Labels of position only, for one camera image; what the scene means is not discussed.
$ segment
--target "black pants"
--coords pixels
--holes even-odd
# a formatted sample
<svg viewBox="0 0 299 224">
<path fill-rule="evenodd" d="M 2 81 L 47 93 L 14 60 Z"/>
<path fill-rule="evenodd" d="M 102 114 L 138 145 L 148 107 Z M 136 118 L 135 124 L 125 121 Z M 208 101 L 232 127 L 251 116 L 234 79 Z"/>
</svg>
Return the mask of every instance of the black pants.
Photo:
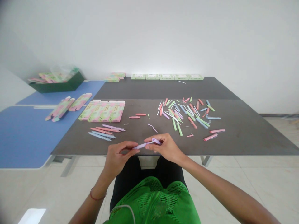
<svg viewBox="0 0 299 224">
<path fill-rule="evenodd" d="M 138 157 L 133 156 L 126 162 L 124 169 L 115 179 L 110 212 L 133 187 L 148 176 L 158 178 L 163 188 L 167 188 L 169 184 L 176 180 L 181 181 L 186 186 L 183 170 L 177 164 L 161 156 L 155 169 L 142 170 Z"/>
</svg>

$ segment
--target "baseboard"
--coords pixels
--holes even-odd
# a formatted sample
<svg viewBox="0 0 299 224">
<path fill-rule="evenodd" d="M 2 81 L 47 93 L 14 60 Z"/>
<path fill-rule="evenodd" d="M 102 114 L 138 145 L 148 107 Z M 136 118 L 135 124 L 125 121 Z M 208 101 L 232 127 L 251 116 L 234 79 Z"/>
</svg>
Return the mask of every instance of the baseboard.
<svg viewBox="0 0 299 224">
<path fill-rule="evenodd" d="M 299 114 L 260 114 L 262 117 L 299 118 Z"/>
</svg>

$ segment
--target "person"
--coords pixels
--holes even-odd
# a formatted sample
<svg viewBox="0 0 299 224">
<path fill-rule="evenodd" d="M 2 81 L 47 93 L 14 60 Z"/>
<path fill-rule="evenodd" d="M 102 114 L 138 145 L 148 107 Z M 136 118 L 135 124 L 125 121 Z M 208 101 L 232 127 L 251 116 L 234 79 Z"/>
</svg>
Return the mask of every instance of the person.
<svg viewBox="0 0 299 224">
<path fill-rule="evenodd" d="M 169 134 L 158 134 L 162 145 L 148 144 L 159 152 L 155 169 L 141 170 L 138 143 L 110 145 L 106 162 L 95 186 L 69 223 L 95 223 L 107 189 L 115 179 L 110 217 L 105 223 L 200 223 L 188 192 L 183 169 L 189 172 L 240 223 L 279 223 L 259 202 L 240 188 L 215 175 L 186 156 Z"/>
</svg>

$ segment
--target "blue desk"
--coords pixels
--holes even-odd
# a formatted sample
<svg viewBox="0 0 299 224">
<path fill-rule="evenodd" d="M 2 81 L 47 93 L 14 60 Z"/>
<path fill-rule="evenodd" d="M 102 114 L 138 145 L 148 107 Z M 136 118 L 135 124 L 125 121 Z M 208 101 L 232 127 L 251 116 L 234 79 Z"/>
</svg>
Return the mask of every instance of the blue desk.
<svg viewBox="0 0 299 224">
<path fill-rule="evenodd" d="M 58 104 L 62 99 L 71 96 L 72 98 L 79 98 L 84 93 L 92 93 L 93 96 L 103 86 L 104 81 L 88 81 L 83 82 L 75 91 L 72 92 L 55 92 L 55 93 L 39 93 L 35 92 L 17 104 L 21 105 L 44 105 L 44 104 Z"/>
<path fill-rule="evenodd" d="M 84 108 L 58 122 L 45 121 L 51 110 L 13 106 L 0 112 L 0 168 L 40 168 Z"/>
</svg>

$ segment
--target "green shirt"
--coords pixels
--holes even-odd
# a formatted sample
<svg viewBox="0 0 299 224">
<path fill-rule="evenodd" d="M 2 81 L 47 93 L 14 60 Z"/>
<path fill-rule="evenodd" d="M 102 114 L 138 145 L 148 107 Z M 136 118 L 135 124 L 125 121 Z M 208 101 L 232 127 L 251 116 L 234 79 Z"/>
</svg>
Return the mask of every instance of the green shirt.
<svg viewBox="0 0 299 224">
<path fill-rule="evenodd" d="M 200 223 L 186 186 L 175 181 L 163 189 L 155 177 L 147 177 L 115 206 L 105 223 Z"/>
</svg>

